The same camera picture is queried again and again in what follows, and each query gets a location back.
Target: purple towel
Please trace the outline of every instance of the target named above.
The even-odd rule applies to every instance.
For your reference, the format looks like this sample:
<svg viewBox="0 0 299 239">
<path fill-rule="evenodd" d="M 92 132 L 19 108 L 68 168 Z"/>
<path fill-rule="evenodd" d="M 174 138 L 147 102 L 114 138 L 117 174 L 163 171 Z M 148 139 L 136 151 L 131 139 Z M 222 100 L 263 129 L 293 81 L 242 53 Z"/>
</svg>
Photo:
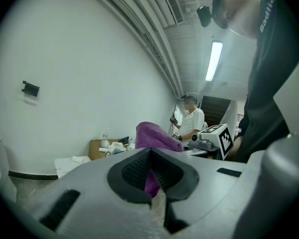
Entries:
<svg viewBox="0 0 299 239">
<path fill-rule="evenodd" d="M 165 148 L 173 151 L 184 150 L 180 141 L 175 140 L 161 129 L 159 125 L 151 122 L 142 122 L 136 127 L 135 148 L 145 147 Z M 159 189 L 160 185 L 153 172 L 150 171 L 145 183 L 145 192 L 149 193 L 153 198 L 157 195 Z"/>
</svg>

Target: wall mount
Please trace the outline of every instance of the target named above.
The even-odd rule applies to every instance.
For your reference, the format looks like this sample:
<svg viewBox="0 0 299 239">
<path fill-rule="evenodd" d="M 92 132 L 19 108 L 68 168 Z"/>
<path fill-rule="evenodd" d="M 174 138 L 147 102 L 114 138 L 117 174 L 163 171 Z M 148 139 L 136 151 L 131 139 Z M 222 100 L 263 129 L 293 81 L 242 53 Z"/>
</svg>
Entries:
<svg viewBox="0 0 299 239">
<path fill-rule="evenodd" d="M 32 84 L 30 84 L 30 83 L 28 83 L 26 81 L 23 81 L 22 83 L 25 84 L 24 89 L 21 90 L 22 92 L 24 92 L 24 93 L 26 93 L 28 95 L 37 97 L 40 87 L 32 85 Z"/>
</svg>

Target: fluorescent light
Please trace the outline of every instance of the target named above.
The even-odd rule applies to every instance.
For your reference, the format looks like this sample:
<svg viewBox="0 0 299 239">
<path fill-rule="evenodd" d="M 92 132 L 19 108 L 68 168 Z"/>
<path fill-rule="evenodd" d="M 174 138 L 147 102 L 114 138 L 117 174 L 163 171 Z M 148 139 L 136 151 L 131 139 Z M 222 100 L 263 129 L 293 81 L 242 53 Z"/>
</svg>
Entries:
<svg viewBox="0 0 299 239">
<path fill-rule="evenodd" d="M 205 81 L 207 82 L 211 82 L 213 80 L 222 48 L 223 48 L 223 44 L 221 42 L 213 42 L 211 46 L 209 66 L 208 66 L 206 79 L 205 79 Z"/>
</svg>

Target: cap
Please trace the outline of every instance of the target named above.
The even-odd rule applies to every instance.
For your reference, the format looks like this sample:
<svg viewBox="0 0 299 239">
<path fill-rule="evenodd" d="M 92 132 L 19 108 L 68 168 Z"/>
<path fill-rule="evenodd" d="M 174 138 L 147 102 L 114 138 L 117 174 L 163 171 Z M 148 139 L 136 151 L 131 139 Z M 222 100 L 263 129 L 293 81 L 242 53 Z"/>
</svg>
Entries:
<svg viewBox="0 0 299 239">
<path fill-rule="evenodd" d="M 184 96 L 181 96 L 180 98 L 182 98 L 183 99 L 183 101 L 185 101 L 185 100 L 193 100 L 194 102 L 196 102 L 197 103 L 197 98 L 196 98 L 196 96 L 193 96 L 193 95 L 184 95 Z"/>
<path fill-rule="evenodd" d="M 224 23 L 222 15 L 218 15 L 219 8 L 222 6 L 222 0 L 213 0 L 213 9 L 211 15 L 215 21 L 215 23 L 222 29 L 227 29 L 228 26 Z"/>
</svg>

